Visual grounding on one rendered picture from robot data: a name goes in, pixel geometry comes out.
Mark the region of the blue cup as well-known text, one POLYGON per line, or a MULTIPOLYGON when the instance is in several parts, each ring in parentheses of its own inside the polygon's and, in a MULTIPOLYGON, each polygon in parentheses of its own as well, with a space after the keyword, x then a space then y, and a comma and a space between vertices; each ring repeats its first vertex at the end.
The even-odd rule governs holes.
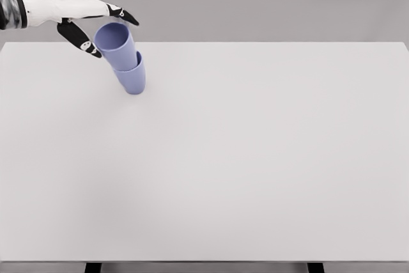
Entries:
POLYGON ((134 39, 126 25, 118 22, 103 25, 96 31, 94 43, 113 69, 125 72, 137 66, 134 39))
POLYGON ((141 94, 146 87, 146 70, 143 57, 136 51, 137 66, 128 71, 113 70, 124 90, 131 95, 141 94))

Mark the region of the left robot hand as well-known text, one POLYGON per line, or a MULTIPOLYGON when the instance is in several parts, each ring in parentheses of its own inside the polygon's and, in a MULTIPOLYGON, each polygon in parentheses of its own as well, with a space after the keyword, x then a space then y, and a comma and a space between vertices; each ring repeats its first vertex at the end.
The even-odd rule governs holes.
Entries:
POLYGON ((88 35, 74 23, 77 19, 116 17, 135 26, 139 22, 124 8, 101 0, 40 0, 27 11, 30 26, 39 26, 46 21, 57 23, 57 32, 76 48, 101 58, 95 44, 88 35))

